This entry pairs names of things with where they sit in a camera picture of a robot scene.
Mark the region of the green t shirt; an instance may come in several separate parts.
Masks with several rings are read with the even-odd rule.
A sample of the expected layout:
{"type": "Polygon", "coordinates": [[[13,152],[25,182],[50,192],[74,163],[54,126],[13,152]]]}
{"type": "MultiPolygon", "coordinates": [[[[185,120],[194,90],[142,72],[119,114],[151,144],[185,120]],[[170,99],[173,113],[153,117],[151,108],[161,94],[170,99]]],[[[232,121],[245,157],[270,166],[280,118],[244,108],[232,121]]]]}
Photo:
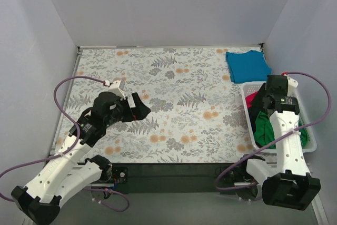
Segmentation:
{"type": "MultiPolygon", "coordinates": [[[[310,138],[306,129],[300,130],[301,146],[304,148],[310,138]]],[[[275,140],[274,131],[268,115],[260,111],[255,119],[255,131],[253,132],[255,142],[259,147],[265,146],[275,140]]]]}

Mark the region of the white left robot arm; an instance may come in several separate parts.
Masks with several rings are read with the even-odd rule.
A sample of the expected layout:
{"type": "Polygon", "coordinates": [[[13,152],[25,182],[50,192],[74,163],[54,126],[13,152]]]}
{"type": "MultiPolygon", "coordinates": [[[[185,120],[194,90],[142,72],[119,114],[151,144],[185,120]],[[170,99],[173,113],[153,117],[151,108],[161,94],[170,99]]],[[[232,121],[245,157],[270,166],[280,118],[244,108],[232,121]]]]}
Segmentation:
{"type": "Polygon", "coordinates": [[[71,128],[56,152],[56,159],[47,162],[40,173],[25,186],[16,186],[11,193],[18,208],[36,224],[51,224],[61,207],[88,184],[108,182],[112,163],[101,155],[86,160],[77,172],[72,168],[106,135],[106,130],[118,122],[145,119],[150,108],[137,93],[132,94],[134,107],[127,99],[113,92],[102,92],[71,128]]]}

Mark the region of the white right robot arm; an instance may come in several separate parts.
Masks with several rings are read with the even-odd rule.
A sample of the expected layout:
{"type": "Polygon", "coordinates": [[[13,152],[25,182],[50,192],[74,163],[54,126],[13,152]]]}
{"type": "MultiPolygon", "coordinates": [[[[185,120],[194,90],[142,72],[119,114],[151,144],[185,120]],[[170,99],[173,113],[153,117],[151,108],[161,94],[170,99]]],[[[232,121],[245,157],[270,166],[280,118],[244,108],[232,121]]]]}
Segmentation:
{"type": "Polygon", "coordinates": [[[263,202],[295,210],[305,210],[321,189],[320,180],[310,175],[305,163],[299,127],[300,107],[290,89],[297,81],[282,75],[269,75],[263,107],[273,128],[276,143],[277,167],[271,168],[264,160],[249,158],[238,168],[243,181],[253,178],[262,186],[263,202]]]}

